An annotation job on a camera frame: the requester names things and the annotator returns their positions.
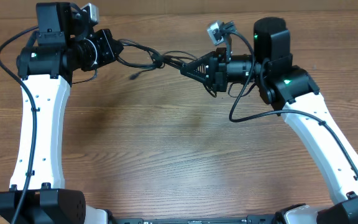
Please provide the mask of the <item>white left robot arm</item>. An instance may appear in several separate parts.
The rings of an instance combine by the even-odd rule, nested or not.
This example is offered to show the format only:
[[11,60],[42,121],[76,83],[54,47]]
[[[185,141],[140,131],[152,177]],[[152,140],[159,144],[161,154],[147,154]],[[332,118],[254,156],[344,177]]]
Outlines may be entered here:
[[22,90],[21,138],[9,189],[0,192],[0,216],[9,223],[114,223],[109,210],[65,187],[62,135],[73,72],[96,72],[123,46],[109,29],[94,29],[94,4],[39,2],[36,13],[13,74]]

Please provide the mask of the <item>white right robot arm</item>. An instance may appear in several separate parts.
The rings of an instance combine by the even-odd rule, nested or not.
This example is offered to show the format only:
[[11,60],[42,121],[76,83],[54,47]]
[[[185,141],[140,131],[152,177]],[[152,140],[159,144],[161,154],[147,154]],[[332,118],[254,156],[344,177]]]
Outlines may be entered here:
[[207,31],[216,50],[183,65],[181,74],[201,82],[212,95],[240,83],[239,94],[245,96],[257,86],[272,114],[282,117],[305,145],[333,202],[328,208],[293,205],[260,222],[358,223],[358,154],[333,120],[316,82],[293,64],[286,22],[278,17],[258,20],[247,55],[231,50],[231,38],[237,35],[232,22],[216,21]]

